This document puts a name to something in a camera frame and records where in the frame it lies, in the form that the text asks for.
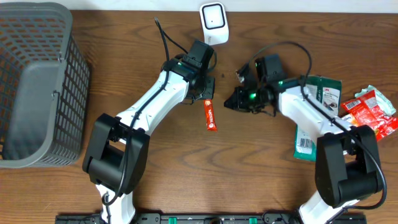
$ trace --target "red snack package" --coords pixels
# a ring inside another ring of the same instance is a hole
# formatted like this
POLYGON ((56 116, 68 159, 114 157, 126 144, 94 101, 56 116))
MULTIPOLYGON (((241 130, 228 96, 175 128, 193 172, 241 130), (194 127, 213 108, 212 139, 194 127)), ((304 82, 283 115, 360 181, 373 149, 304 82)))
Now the red snack package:
POLYGON ((211 100, 203 101, 205 105, 205 114, 207 120, 207 130, 208 131, 217 131, 216 123, 214 120, 214 111, 213 111, 213 103, 211 100))
POLYGON ((384 114, 374 90, 343 103, 342 107, 355 117, 359 126, 367 124, 371 127, 378 141, 398 129, 398 119, 384 114))

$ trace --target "wood grain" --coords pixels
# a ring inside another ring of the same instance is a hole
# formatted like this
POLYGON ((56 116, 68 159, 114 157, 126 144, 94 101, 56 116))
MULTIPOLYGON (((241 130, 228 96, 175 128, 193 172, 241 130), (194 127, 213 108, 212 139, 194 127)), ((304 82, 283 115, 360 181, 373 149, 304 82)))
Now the wood grain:
MULTIPOLYGON (((73 11, 74 35, 93 66, 84 148, 101 113, 116 115, 155 82, 164 48, 153 18, 189 48, 203 34, 197 12, 73 11)), ((216 46, 214 98, 217 133, 206 130, 203 105, 176 106, 151 137, 146 172, 134 192, 140 209, 165 213, 262 213, 292 210, 315 191, 314 163, 293 158, 293 122, 282 116, 238 113, 223 102, 238 85, 234 71, 262 46, 294 40, 313 56, 313 74, 343 81, 343 100, 368 84, 398 106, 398 16, 389 14, 228 13, 229 41, 216 46)), ((170 54, 179 53, 169 44, 170 54)), ((278 52, 289 76, 307 58, 295 47, 278 52)), ((398 134, 379 143, 391 189, 368 222, 398 221, 398 134)), ((93 213, 101 199, 88 175, 74 165, 0 170, 0 223, 53 223, 62 213, 93 213)), ((362 202, 374 204, 377 194, 362 202)))

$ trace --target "green and white package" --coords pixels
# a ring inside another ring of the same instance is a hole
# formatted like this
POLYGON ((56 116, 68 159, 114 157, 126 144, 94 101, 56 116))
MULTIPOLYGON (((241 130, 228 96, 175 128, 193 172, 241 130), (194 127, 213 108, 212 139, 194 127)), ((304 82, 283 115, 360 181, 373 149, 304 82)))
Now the green and white package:
MULTIPOLYGON (((341 81, 319 76, 309 76, 306 87, 310 90, 311 95, 328 108, 332 114, 338 115, 341 98, 341 81)), ((313 142, 310 136, 298 126, 296 127, 294 143, 295 158, 316 161, 316 142, 313 142)))

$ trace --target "basket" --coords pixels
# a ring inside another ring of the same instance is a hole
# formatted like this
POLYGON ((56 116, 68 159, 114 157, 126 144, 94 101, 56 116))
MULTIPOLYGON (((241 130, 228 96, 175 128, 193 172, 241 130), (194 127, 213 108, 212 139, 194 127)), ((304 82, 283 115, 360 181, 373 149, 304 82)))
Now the basket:
POLYGON ((0 4, 0 167, 75 162, 89 82, 67 8, 0 4))

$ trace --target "perforated basket side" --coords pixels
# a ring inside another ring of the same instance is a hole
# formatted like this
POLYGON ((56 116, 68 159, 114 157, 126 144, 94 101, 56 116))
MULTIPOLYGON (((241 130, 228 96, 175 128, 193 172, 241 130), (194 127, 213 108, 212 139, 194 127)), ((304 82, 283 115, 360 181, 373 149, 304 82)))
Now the perforated basket side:
POLYGON ((81 150, 90 72, 71 35, 65 61, 65 79, 60 92, 52 149, 42 165, 64 166, 75 162, 81 150))

